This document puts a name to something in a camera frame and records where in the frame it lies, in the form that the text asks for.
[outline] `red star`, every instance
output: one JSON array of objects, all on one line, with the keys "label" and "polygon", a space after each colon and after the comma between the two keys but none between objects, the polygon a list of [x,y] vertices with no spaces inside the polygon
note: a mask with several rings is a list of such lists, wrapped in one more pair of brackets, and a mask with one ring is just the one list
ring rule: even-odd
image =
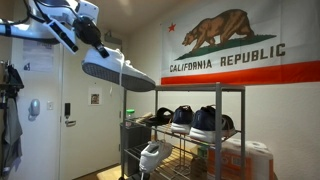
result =
[{"label": "red star", "polygon": [[174,31],[174,28],[176,27],[176,24],[171,23],[171,26],[169,26],[169,32]]}]

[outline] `sneaker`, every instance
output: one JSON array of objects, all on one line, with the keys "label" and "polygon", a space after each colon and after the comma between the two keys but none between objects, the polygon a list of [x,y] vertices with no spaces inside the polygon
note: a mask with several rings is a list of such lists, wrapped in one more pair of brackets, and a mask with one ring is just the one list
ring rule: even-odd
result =
[{"label": "sneaker", "polygon": [[[222,137],[230,137],[236,133],[232,119],[222,115]],[[195,113],[190,130],[190,138],[215,143],[215,109],[211,106],[202,107]]]},{"label": "sneaker", "polygon": [[171,132],[189,134],[191,122],[193,119],[193,111],[190,106],[184,105],[176,109],[171,123]]},{"label": "sneaker", "polygon": [[164,141],[149,141],[148,146],[141,151],[140,171],[150,173],[159,164],[169,157],[172,152],[172,145]]},{"label": "sneaker", "polygon": [[105,47],[109,56],[102,58],[95,49],[91,48],[82,61],[85,73],[116,84],[135,92],[146,92],[155,89],[155,82],[146,74],[124,61],[124,55],[119,49],[113,50]]}]

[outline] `light switch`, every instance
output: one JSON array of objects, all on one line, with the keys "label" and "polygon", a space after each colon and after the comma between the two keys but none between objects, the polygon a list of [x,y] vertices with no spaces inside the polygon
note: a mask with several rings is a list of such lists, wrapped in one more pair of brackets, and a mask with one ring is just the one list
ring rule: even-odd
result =
[{"label": "light switch", "polygon": [[52,101],[47,102],[47,110],[53,110],[53,102]]}]

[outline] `shoe rack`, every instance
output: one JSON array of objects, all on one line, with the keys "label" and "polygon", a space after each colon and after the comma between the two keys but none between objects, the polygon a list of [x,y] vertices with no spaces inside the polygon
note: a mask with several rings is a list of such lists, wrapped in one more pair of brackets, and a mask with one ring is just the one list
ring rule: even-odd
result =
[{"label": "shoe rack", "polygon": [[[181,162],[184,165],[185,161],[188,161],[190,164],[190,157],[192,157],[194,154],[190,153],[190,151],[187,151],[184,149],[184,145],[181,146],[181,142],[189,142],[196,145],[200,145],[202,147],[207,147],[208,149],[215,151],[215,161],[214,161],[214,168],[215,168],[215,179],[220,180],[221,179],[221,148],[222,143],[225,139],[218,138],[221,137],[221,117],[222,117],[222,103],[223,103],[223,94],[228,92],[237,92],[240,93],[240,128],[236,127],[236,134],[240,133],[241,136],[241,154],[240,154],[240,166],[241,166],[241,179],[245,178],[245,87],[244,86],[238,86],[238,85],[229,85],[229,84],[223,84],[223,83],[213,83],[213,84],[197,84],[197,85],[161,85],[157,86],[155,88],[155,112],[157,112],[159,108],[159,98],[161,98],[162,93],[166,92],[173,92],[173,91],[181,91],[181,92],[212,92],[214,93],[215,98],[213,99],[213,103],[216,105],[216,113],[215,113],[215,127],[216,127],[216,140],[215,144],[208,144],[204,142],[195,141],[188,136],[181,136],[179,134],[172,134],[171,131],[168,131],[168,128],[166,125],[164,126],[158,126],[158,127],[147,127],[143,124],[138,124],[139,126],[144,126],[145,128],[150,128],[155,133],[155,138],[157,139],[157,134],[163,133],[168,134],[170,137],[178,138],[180,140],[180,146],[175,146],[172,155],[168,158],[172,159],[178,159],[178,162],[174,161],[168,161],[165,160],[160,167],[158,167],[155,170],[155,173],[157,173],[157,176],[161,176],[163,179],[189,179],[188,175],[185,175],[183,173],[176,172],[174,168],[170,168],[170,163],[175,164],[174,167],[181,167]],[[123,112],[126,110],[126,91],[124,92],[124,106],[123,106]],[[125,139],[121,138],[121,144],[125,143]],[[140,146],[130,148],[130,149],[124,149],[121,148],[121,177],[120,179],[124,179],[124,155],[129,154],[130,156],[134,157],[138,162],[140,158],[140,152],[146,147],[147,145],[142,144]],[[168,166],[169,169],[173,169],[173,172],[168,172],[164,168],[165,166]]]}]

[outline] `door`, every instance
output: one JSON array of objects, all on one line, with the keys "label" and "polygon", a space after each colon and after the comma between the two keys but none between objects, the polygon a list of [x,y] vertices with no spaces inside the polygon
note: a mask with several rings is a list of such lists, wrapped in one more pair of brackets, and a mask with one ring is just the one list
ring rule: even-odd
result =
[{"label": "door", "polygon": [[[75,55],[61,50],[60,180],[71,180],[120,162],[123,89],[83,72],[81,61],[88,48],[89,45],[79,42],[80,50]],[[68,119],[64,115],[66,103],[70,104]],[[67,120],[74,123],[67,125]]]}]

